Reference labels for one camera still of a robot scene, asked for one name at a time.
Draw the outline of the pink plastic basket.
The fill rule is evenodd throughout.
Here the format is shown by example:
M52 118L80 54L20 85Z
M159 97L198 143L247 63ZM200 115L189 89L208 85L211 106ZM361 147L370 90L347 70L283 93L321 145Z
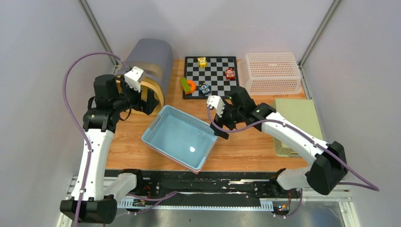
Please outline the pink plastic basket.
M163 153L162 151L159 151L159 150L157 150L157 149L155 149L155 148L151 148L151 149L152 149L153 151L155 151L155 152L157 152L157 153L159 153L159 154L165 156L166 158L168 158L168 159L174 161L175 163L177 163L177 164L179 164L179 165L185 167L187 170L191 171L192 173L194 173L194 174L196 174L196 175L201 171L201 169L192 168L192 167L190 167L189 165L187 165L187 164L185 164L185 163L183 163L183 162L180 162L179 160L177 160L177 159L175 159L175 158L173 158L173 157L171 157L171 156L169 156L169 155Z

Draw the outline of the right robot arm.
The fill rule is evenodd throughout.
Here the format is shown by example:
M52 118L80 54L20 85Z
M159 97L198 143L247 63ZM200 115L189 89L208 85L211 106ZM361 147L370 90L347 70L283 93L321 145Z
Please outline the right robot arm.
M317 139L292 124L272 106L256 105L243 87L228 93L230 103L220 96L209 96L208 110L215 109L210 127L216 136L228 139L230 133L238 132L236 125L245 123L280 140L293 149L308 167L282 168L270 179L270 191L275 197L283 197L295 188L311 188L328 195L348 173L344 147L334 141L328 143Z

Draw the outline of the orange arch toy block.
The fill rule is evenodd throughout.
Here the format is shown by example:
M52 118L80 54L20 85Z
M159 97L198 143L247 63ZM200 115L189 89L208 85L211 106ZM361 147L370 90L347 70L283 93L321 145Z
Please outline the orange arch toy block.
M197 86L192 80L185 79L183 82L183 91L186 95L192 94L196 91Z

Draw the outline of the green plastic basket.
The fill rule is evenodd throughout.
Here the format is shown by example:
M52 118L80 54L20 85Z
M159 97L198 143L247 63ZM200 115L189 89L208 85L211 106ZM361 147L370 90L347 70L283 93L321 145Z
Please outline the green plastic basket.
M307 99L276 98L271 104L285 119L311 136L322 140L314 102Z

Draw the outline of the grey and yellow laundry bin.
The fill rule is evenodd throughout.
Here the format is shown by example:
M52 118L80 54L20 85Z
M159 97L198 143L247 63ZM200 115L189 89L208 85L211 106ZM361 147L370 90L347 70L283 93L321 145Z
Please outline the grey and yellow laundry bin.
M165 105L173 69L174 57L171 45L159 39L140 39L126 58L125 63L131 68L136 66L144 70L145 77L141 81L141 98L146 100L148 92L153 91L158 105L150 115L157 115Z

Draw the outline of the right aluminium frame post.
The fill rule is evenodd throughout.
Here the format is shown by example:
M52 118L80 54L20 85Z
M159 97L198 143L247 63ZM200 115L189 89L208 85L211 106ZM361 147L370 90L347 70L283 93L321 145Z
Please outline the right aluminium frame post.
M308 61L309 57L311 56L314 48L318 44L321 36L323 35L324 31L326 30L327 26L329 25L331 19L337 12L338 8L340 7L342 0L333 0L331 5L329 6L327 12L325 13L322 21L320 22L315 34L313 35L309 45L307 46L304 54L299 61L299 68L303 68L306 62Z

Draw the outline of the black metal base rail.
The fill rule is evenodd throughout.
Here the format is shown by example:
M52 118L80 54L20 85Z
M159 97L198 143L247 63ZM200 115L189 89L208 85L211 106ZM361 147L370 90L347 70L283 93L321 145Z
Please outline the black metal base rail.
M273 185L273 173L142 171L140 183L129 193L155 204L172 192L159 207L173 209L264 209L288 211L300 199L299 189L283 190Z

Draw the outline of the yellow owl toy block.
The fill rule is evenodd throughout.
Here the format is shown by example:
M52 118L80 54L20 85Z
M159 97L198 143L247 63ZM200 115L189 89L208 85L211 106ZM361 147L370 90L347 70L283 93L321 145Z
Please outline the yellow owl toy block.
M206 57L198 57L197 58L197 62L198 62L198 66L200 68L207 67L208 62L207 62L207 58Z

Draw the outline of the large white plastic basket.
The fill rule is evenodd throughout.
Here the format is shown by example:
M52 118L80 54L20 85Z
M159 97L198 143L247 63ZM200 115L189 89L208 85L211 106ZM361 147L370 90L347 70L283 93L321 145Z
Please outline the large white plastic basket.
M291 52L247 53L238 63L239 86L250 95L295 95L301 73Z

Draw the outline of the aluminium frame post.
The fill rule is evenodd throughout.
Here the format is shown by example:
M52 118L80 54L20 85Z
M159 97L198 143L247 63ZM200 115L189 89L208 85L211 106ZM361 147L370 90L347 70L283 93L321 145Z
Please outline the aluminium frame post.
M331 19L337 12L338 8L340 7L342 0L333 0L331 5L329 6L327 12L325 13L322 21L320 22L315 34L313 35L309 45L307 46L304 54L299 61L299 68L303 68L306 62L308 61L309 57L311 56L314 48L318 44L321 36L323 35L324 31L326 30L327 26L329 25Z
M83 11L83 13L85 14L89 24L91 25L98 41L100 42L102 48L104 51L106 52L110 52L112 53L112 49L109 45L109 43L106 40L106 37L100 27L100 25L98 24L96 17L88 3L87 0L77 0L77 2L79 3L79 5L81 6L81 9Z

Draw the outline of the light blue plastic basket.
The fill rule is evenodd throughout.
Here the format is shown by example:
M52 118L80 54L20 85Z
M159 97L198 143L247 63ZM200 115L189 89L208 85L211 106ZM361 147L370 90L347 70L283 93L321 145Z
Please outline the light blue plastic basket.
M209 124L170 105L165 105L142 134L150 148L202 169L218 137Z

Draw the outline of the red owl toy block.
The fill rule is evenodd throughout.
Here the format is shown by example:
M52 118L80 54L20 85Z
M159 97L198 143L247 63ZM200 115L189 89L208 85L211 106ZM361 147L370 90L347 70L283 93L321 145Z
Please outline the red owl toy block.
M224 75L227 80L235 80L235 70L233 68L227 68Z

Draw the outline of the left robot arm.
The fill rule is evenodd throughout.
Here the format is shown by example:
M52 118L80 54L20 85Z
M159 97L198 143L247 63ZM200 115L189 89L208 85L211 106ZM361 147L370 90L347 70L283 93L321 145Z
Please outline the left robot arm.
M104 188L105 165L120 114L126 110L149 115L158 105L154 93L141 98L141 81L145 76L128 73L101 75L93 83L95 95L88 101L83 125L84 150L76 185L71 197L62 200L60 211L78 223L110 224L116 217L118 203L128 194L140 195L145 183L139 169L124 169Z

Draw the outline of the left aluminium frame post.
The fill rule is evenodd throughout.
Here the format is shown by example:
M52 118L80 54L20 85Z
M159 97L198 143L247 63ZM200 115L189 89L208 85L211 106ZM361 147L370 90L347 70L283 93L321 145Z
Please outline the left aluminium frame post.
M85 14L89 24L91 25L98 41L100 42L102 48L104 51L106 52L110 52L112 53L112 49L109 45L109 43L106 40L106 37L100 27L100 25L98 24L96 17L88 3L87 0L77 0L77 2L79 3L79 5L81 6L81 9L83 11L83 13Z

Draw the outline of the black and white chessboard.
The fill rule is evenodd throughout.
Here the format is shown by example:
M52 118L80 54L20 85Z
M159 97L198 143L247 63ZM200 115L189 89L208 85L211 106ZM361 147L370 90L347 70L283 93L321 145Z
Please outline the black and white chessboard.
M237 72L237 59L235 56L207 56L207 67L200 68L197 56L185 57L184 77L192 80L197 86L196 91L186 95L184 99L206 99L207 96L222 96L227 98L227 93L239 86L239 76ZM235 70L235 80L227 80L224 72L227 68ZM206 96L199 94L199 84L206 83L211 88L211 93Z

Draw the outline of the blue owl toy block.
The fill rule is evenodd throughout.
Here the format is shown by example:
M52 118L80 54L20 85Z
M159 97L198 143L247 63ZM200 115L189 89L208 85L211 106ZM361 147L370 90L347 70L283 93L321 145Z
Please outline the blue owl toy block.
M210 93L211 93L211 88L208 84L206 83L199 84L199 94L201 96L206 96L207 94Z

